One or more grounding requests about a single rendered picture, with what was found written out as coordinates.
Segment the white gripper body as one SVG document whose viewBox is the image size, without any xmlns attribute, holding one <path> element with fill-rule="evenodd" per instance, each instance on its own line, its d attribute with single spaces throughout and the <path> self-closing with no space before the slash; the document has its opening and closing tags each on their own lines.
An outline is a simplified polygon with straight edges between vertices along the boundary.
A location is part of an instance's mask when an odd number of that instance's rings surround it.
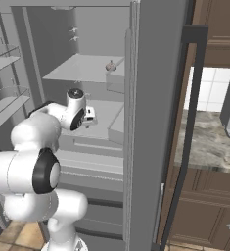
<svg viewBox="0 0 230 251">
<path fill-rule="evenodd" d="M 87 120 L 84 121 L 84 126 L 86 128 L 89 128 L 91 126 L 95 126 L 97 123 L 98 123 L 97 117 L 94 117 L 94 118 L 91 118 L 91 119 L 87 118 Z"/>
</svg>

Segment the glass fridge shelf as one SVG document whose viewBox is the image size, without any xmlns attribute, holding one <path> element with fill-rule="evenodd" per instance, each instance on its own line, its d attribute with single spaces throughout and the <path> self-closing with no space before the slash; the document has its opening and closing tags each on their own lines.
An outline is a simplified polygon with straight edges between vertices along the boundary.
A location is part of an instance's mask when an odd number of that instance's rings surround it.
<svg viewBox="0 0 230 251">
<path fill-rule="evenodd" d="M 62 130 L 63 136 L 82 136 L 89 138 L 108 138 L 108 127 L 114 120 L 117 113 L 123 107 L 122 102 L 88 100 L 87 105 L 95 109 L 97 123 L 86 128 L 82 125 L 78 130 L 68 131 Z"/>
<path fill-rule="evenodd" d="M 105 82 L 106 65 L 113 61 L 118 66 L 123 60 L 119 56 L 75 54 L 44 76 L 44 79 Z"/>
</svg>

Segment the grey fridge crisper drawer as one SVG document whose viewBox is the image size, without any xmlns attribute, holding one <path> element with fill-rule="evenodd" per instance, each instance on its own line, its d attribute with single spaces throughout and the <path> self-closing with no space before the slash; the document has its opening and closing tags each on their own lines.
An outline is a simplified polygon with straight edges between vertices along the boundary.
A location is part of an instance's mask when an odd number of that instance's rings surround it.
<svg viewBox="0 0 230 251">
<path fill-rule="evenodd" d="M 60 183 L 109 191 L 123 191 L 123 147 L 107 138 L 63 131 L 56 153 Z"/>
</svg>

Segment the clear door bin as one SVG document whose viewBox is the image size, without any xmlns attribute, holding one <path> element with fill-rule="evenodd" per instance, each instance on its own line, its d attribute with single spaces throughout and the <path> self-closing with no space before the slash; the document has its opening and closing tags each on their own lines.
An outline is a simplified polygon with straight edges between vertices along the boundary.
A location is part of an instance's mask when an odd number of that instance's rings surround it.
<svg viewBox="0 0 230 251">
<path fill-rule="evenodd" d="M 20 57 L 20 48 L 16 45 L 5 44 L 0 37 L 0 70 L 15 63 Z"/>
<path fill-rule="evenodd" d="M 0 126 L 30 99 L 29 89 L 11 83 L 0 86 Z"/>
</svg>

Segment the grey fridge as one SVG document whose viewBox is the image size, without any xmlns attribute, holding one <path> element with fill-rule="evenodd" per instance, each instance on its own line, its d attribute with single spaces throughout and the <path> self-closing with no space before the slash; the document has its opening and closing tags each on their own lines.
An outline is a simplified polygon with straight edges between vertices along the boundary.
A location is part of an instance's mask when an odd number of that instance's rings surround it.
<svg viewBox="0 0 230 251">
<path fill-rule="evenodd" d="M 123 147 L 125 32 L 129 27 L 131 0 L 0 0 L 6 41 L 20 47 L 22 59 L 14 67 L 20 83 L 31 91 L 27 110 L 45 101 L 63 104 L 72 87 L 82 89 L 88 100 L 122 102 L 108 127 L 108 140 Z M 124 60 L 107 71 L 105 82 L 44 79 L 75 54 L 119 56 Z M 123 191 L 109 191 L 60 183 L 88 199 L 121 201 Z"/>
</svg>

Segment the grey freezer drawer front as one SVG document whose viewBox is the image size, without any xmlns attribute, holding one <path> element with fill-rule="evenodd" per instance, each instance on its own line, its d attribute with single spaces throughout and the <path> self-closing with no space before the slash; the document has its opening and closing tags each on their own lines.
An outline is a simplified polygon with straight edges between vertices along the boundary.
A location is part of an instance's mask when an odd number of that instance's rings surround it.
<svg viewBox="0 0 230 251">
<path fill-rule="evenodd" d="M 123 203 L 89 199 L 86 215 L 74 226 L 88 251 L 125 251 Z"/>
</svg>

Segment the brown base cupboard door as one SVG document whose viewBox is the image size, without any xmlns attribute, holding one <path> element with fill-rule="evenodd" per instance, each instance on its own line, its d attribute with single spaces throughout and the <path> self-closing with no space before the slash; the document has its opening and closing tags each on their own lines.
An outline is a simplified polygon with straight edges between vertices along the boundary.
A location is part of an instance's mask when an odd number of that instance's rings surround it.
<svg viewBox="0 0 230 251">
<path fill-rule="evenodd" d="M 189 169 L 169 240 L 230 251 L 230 173 Z"/>
</svg>

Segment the brown wall cupboard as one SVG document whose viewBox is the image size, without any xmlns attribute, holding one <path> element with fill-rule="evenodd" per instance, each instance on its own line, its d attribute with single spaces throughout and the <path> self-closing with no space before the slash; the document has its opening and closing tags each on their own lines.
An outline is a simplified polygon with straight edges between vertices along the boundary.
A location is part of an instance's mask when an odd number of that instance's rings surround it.
<svg viewBox="0 0 230 251">
<path fill-rule="evenodd" d="M 196 0 L 194 25 L 207 25 L 205 67 L 230 68 L 230 0 Z"/>
</svg>

